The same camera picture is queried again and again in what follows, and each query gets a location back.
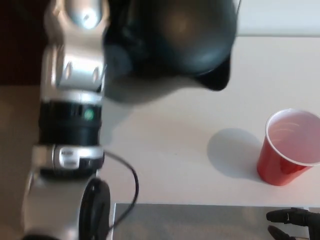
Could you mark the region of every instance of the cup rim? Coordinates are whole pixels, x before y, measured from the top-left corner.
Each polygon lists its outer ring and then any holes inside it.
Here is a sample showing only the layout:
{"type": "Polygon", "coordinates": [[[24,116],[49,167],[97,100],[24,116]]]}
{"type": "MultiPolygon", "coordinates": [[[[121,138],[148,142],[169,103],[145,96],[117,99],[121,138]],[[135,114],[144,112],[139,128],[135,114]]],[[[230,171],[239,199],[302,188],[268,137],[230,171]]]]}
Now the cup rim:
{"type": "Polygon", "coordinates": [[[272,149],[277,153],[279,154],[282,158],[286,159],[287,161],[291,162],[291,163],[294,163],[296,165],[299,165],[299,166],[305,166],[305,167],[314,167],[314,166],[320,166],[320,159],[319,159],[319,162],[316,162],[316,163],[303,163],[303,162],[299,162],[299,161],[295,161],[295,160],[292,160],[290,159],[289,157],[283,155],[274,145],[273,143],[271,142],[270,140],[270,137],[269,137],[269,126],[270,126],[270,122],[271,120],[279,115],[279,114],[282,114],[284,112],[288,112],[288,111],[295,111],[295,112],[300,112],[300,113],[305,113],[305,114],[309,114],[313,117],[316,117],[319,119],[320,121],[320,117],[314,113],[311,113],[309,111],[306,111],[306,110],[301,110],[301,109],[296,109],[296,108],[287,108],[287,109],[283,109],[283,110],[280,110],[280,111],[277,111],[275,113],[273,113],[269,118],[268,120],[266,121],[266,125],[265,125],[265,137],[267,138],[270,146],[272,147],[272,149]]]}

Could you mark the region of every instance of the gray floor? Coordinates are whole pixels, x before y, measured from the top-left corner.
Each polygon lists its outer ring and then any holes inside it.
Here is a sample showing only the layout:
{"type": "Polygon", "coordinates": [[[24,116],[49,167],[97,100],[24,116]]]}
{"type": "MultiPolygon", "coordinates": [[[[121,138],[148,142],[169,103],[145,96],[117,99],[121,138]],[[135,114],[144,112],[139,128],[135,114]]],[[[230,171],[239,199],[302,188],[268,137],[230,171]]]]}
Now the gray floor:
{"type": "MultiPolygon", "coordinates": [[[[118,204],[116,219],[127,207],[118,204]]],[[[270,207],[138,205],[113,234],[113,240],[271,240],[270,207]]],[[[304,227],[273,224],[295,237],[304,227]]]]}

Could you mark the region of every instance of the silver robot arm segment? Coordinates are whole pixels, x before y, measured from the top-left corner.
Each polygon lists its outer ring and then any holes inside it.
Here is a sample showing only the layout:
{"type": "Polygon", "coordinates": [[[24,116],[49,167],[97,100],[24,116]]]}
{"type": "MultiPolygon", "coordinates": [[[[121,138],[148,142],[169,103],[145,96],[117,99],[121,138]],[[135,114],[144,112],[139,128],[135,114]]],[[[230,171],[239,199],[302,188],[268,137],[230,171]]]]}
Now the silver robot arm segment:
{"type": "Polygon", "coordinates": [[[22,206],[24,240],[105,240],[110,191],[99,179],[107,69],[105,0],[52,0],[42,60],[39,141],[22,206]]]}

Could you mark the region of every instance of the red plastic cup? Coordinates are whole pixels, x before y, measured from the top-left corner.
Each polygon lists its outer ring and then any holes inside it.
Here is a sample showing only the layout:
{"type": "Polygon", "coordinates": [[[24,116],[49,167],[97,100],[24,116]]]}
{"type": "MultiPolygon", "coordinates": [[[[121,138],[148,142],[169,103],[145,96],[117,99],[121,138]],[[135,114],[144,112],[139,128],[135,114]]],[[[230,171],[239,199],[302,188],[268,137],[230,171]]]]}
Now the red plastic cup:
{"type": "Polygon", "coordinates": [[[320,118],[310,112],[286,109],[272,115],[257,171],[265,182],[283,186],[320,165],[320,118]]]}

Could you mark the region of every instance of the robotic arm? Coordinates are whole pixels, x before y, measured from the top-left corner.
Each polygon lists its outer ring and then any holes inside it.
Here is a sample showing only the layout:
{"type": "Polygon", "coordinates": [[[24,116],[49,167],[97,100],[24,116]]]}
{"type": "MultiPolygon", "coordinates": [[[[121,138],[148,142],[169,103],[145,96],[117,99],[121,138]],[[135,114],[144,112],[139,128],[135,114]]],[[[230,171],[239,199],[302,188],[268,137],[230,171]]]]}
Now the robotic arm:
{"type": "Polygon", "coordinates": [[[105,240],[110,190],[98,178],[107,68],[103,0],[52,0],[42,63],[39,141],[22,207],[24,240],[105,240]]]}
{"type": "Polygon", "coordinates": [[[229,81],[236,10],[232,0],[51,0],[44,23],[49,44],[42,60],[39,141],[22,206],[23,240],[105,240],[110,190],[98,177],[105,159],[99,144],[105,36],[128,51],[135,73],[153,64],[166,76],[193,77],[222,90],[229,81]]]}

